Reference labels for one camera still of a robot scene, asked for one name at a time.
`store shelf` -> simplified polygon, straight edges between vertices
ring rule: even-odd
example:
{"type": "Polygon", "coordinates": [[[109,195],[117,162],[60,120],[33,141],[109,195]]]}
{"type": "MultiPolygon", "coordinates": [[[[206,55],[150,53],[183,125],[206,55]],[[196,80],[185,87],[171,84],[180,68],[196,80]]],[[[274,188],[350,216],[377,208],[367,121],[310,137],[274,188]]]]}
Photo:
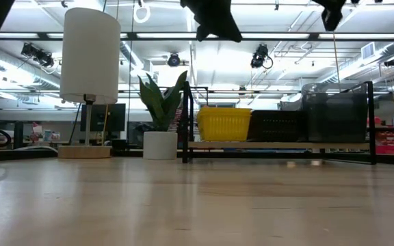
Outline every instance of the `store shelf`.
{"type": "Polygon", "coordinates": [[[257,143],[257,142],[188,142],[189,148],[348,148],[368,150],[369,143],[257,143]]]}

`white pot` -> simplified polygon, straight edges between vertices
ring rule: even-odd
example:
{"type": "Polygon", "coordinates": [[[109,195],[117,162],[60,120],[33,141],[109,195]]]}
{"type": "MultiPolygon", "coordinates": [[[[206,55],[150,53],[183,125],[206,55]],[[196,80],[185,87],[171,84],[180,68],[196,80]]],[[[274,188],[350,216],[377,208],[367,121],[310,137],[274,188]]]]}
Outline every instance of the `white pot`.
{"type": "Polygon", "coordinates": [[[144,159],[175,160],[177,157],[177,133],[145,132],[144,159]]]}

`yellow basket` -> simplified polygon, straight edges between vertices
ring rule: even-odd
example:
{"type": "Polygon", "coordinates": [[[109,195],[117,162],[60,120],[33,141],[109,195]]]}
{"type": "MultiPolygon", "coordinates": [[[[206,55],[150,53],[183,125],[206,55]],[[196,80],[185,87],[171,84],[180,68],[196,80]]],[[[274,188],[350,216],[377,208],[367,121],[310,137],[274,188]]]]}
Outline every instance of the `yellow basket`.
{"type": "Polygon", "coordinates": [[[197,115],[203,141],[246,141],[250,109],[202,108],[197,115]]]}

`lamp base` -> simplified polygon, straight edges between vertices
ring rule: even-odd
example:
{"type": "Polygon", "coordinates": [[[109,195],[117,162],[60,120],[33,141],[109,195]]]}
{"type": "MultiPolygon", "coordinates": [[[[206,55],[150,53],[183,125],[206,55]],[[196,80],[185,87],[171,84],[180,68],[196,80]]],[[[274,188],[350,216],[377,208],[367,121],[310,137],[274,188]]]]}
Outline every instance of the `lamp base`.
{"type": "Polygon", "coordinates": [[[110,146],[59,146],[61,159],[103,159],[110,158],[110,146]]]}

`black basket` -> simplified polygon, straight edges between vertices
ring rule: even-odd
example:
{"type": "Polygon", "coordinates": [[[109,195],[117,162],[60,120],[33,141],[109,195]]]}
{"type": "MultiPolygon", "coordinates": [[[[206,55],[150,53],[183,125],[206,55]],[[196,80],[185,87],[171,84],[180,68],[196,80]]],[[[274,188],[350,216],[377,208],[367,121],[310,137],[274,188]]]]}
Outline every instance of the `black basket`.
{"type": "Polygon", "coordinates": [[[337,93],[303,92],[308,115],[308,140],[327,143],[366,142],[367,94],[365,85],[356,91],[337,93]]]}
{"type": "Polygon", "coordinates": [[[303,111],[256,110],[250,118],[248,141],[305,141],[306,130],[303,111]]]}

